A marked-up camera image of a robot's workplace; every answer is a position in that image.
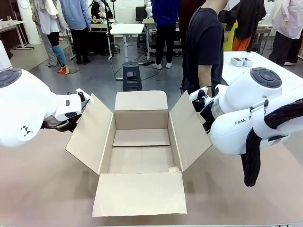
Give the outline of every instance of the blue leg sleeve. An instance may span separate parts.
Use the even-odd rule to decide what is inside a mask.
[[[62,47],[58,45],[58,46],[53,46],[52,49],[55,55],[57,56],[59,62],[61,63],[61,66],[67,65],[67,60],[65,58],[65,54]]]

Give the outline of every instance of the gray pants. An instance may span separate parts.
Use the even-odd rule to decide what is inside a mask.
[[[44,34],[42,32],[41,27],[39,25],[37,25],[37,29],[39,31],[39,34],[41,35],[43,45],[44,45],[45,50],[46,50],[47,55],[48,55],[48,64],[50,66],[57,65],[57,57],[56,57],[56,55],[53,52],[52,45],[49,42],[49,39],[47,38],[46,34]]]

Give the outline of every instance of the blue sweatshirt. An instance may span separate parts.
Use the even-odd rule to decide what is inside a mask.
[[[153,0],[152,3],[152,17],[159,27],[175,26],[180,10],[180,0]]]
[[[87,0],[60,0],[62,13],[70,29],[90,28]]]

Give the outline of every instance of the cable bundle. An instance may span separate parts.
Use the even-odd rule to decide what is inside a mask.
[[[297,100],[291,104],[284,105],[269,115],[264,117],[265,123],[272,129],[277,129],[279,125],[303,116],[303,99]],[[260,138],[252,128],[246,139],[246,154],[241,155],[244,171],[244,183],[247,187],[253,187],[256,184],[260,168]]]

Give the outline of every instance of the light blue shirt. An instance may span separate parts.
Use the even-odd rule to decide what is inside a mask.
[[[60,3],[64,19],[70,29],[90,28],[87,0],[60,0]]]

